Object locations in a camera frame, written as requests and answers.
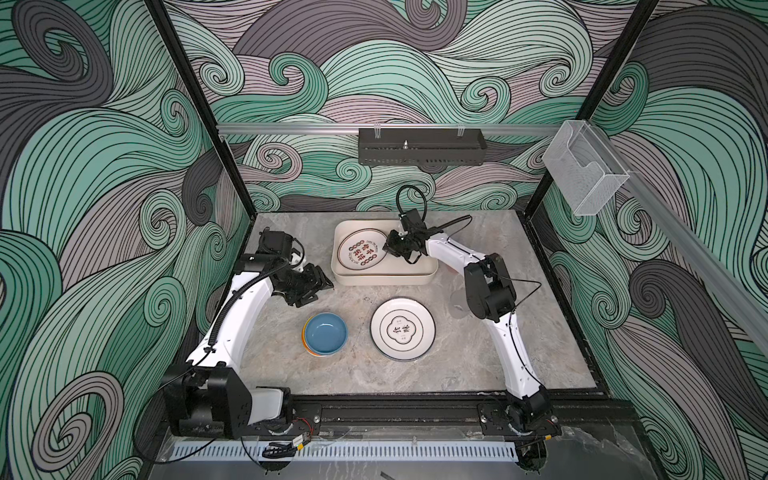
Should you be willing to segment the red text white plate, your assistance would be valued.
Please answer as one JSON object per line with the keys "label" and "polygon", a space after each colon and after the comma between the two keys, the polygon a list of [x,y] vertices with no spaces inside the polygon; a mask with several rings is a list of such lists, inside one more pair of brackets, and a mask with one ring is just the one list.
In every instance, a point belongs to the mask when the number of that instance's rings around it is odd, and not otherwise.
{"label": "red text white plate", "polygon": [[347,235],[336,251],[338,263],[353,271],[370,269],[387,256],[383,250],[386,235],[378,229],[365,228]]}

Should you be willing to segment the black text white plate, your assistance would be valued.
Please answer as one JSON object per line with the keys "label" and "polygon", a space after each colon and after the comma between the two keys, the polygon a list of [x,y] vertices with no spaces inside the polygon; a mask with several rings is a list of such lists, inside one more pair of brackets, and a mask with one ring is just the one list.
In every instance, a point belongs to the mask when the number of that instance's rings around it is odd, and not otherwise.
{"label": "black text white plate", "polygon": [[395,361],[413,361],[433,346],[436,323],[420,302],[396,297],[382,303],[373,313],[370,336],[376,348]]}

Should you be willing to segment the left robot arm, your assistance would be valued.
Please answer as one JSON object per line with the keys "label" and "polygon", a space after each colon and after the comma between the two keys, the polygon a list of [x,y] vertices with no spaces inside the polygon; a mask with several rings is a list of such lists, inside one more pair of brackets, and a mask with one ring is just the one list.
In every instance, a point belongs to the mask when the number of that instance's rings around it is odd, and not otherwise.
{"label": "left robot arm", "polygon": [[294,250],[238,259],[224,305],[198,346],[166,370],[162,393],[171,432],[179,437],[238,440],[290,429],[294,411],[285,387],[248,387],[240,377],[248,340],[267,302],[296,308],[333,287],[323,270]]}

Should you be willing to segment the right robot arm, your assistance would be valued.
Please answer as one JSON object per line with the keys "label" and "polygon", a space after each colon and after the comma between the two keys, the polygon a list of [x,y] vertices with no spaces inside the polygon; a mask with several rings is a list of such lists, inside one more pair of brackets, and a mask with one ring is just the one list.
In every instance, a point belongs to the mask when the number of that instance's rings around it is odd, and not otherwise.
{"label": "right robot arm", "polygon": [[485,322],[504,374],[508,402],[506,416],[512,431],[531,436],[536,423],[551,408],[548,391],[534,373],[520,333],[517,310],[520,301],[502,256],[481,253],[455,242],[445,233],[449,221],[437,227],[426,225],[426,215],[411,209],[399,214],[401,231],[387,235],[384,250],[407,262],[411,256],[426,256],[450,267],[464,280],[470,312]]}

